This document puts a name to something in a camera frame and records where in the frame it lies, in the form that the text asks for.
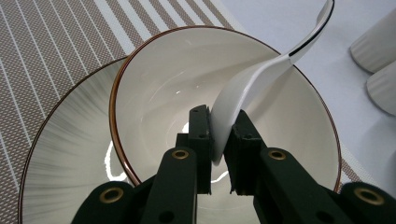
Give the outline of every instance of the ceramic spoon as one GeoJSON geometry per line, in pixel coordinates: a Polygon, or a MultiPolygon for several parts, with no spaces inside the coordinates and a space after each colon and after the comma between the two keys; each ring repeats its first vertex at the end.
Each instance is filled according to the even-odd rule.
{"type": "Polygon", "coordinates": [[[246,109],[254,97],[270,86],[296,63],[316,42],[332,15],[334,0],[327,0],[318,14],[317,26],[288,53],[255,64],[233,77],[221,90],[211,111],[212,134],[215,140],[212,161],[218,165],[231,128],[241,109],[246,109]]]}

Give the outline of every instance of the woven placemat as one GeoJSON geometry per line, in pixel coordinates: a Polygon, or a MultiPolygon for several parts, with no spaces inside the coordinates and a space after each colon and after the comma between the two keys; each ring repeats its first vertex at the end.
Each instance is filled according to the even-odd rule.
{"type": "MultiPolygon", "coordinates": [[[[51,109],[96,69],[186,25],[245,32],[219,1],[0,1],[0,223],[16,223],[21,175],[51,109]]],[[[342,147],[342,183],[374,183],[342,147]]]]}

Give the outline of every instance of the white cup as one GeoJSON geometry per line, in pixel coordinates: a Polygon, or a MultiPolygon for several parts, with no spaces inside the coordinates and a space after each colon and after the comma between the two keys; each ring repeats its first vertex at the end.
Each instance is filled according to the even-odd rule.
{"type": "Polygon", "coordinates": [[[350,47],[355,62],[376,73],[396,60],[396,8],[350,47]]]}
{"type": "Polygon", "coordinates": [[[369,77],[367,91],[380,108],[396,115],[396,61],[369,77]]]}

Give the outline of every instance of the white table surface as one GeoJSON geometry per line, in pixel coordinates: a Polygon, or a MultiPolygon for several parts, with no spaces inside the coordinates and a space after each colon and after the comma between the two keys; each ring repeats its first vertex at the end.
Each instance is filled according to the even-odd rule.
{"type": "MultiPolygon", "coordinates": [[[[315,26],[325,1],[222,3],[248,34],[286,52],[315,26]]],[[[329,107],[341,142],[380,188],[396,197],[396,118],[370,100],[366,81],[371,74],[357,66],[349,53],[353,41],[394,8],[395,0],[336,1],[324,34],[296,65],[329,107]]]]}

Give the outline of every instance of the white ceramic bowl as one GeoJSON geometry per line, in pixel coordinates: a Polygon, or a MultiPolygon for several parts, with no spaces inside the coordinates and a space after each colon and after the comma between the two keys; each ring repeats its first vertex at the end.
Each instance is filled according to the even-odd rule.
{"type": "MultiPolygon", "coordinates": [[[[110,97],[110,130],[127,175],[138,184],[156,174],[175,146],[189,110],[211,107],[239,71],[278,55],[262,42],[231,30],[190,27],[154,36],[119,71],[110,97]]],[[[322,186],[336,189],[340,147],[331,115],[318,92],[291,68],[252,103],[247,113],[269,147],[290,151],[322,186]]],[[[213,167],[212,179],[227,171],[213,167]]],[[[249,197],[230,195],[229,178],[198,198],[198,221],[258,221],[249,197]]]]}

